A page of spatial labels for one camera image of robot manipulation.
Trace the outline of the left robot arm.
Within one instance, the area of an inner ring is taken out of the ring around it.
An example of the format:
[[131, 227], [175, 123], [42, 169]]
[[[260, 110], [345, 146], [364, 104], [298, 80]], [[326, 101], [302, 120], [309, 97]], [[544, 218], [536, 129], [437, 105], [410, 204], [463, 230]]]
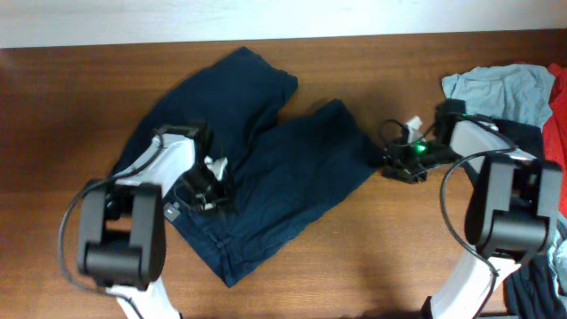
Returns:
[[164, 125], [122, 171], [93, 180], [74, 203], [81, 208], [76, 267], [92, 291], [117, 300], [128, 318], [179, 318], [161, 278], [166, 253], [165, 196], [181, 183], [188, 207], [216, 213], [231, 201], [228, 161], [211, 159], [213, 132], [204, 122]]

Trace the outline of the navy blue shorts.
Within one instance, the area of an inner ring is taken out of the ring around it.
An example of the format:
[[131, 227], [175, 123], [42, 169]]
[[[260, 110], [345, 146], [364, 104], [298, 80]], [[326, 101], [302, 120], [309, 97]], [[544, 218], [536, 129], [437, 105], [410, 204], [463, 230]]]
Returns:
[[233, 286], [308, 224], [342, 202], [384, 164], [385, 155], [342, 101], [279, 122], [297, 90], [295, 76], [239, 48], [184, 80], [142, 119], [114, 172], [134, 162], [156, 128], [204, 121], [210, 156], [226, 158], [234, 201], [223, 212], [190, 208], [181, 183], [165, 196], [172, 225], [207, 266]]

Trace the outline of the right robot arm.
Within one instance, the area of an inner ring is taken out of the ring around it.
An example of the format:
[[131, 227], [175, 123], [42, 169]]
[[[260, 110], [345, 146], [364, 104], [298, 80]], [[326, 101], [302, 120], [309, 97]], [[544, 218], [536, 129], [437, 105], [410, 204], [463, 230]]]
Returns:
[[[439, 189], [441, 215], [464, 250], [444, 286], [425, 300], [420, 316], [478, 318], [507, 277], [550, 247], [560, 217], [562, 169], [522, 150], [495, 119], [468, 114], [459, 99], [438, 105], [425, 131], [418, 117], [396, 125], [400, 136], [383, 141], [383, 175], [420, 183], [428, 172], [447, 166]], [[446, 205], [449, 178], [460, 167], [473, 186], [462, 235]]]

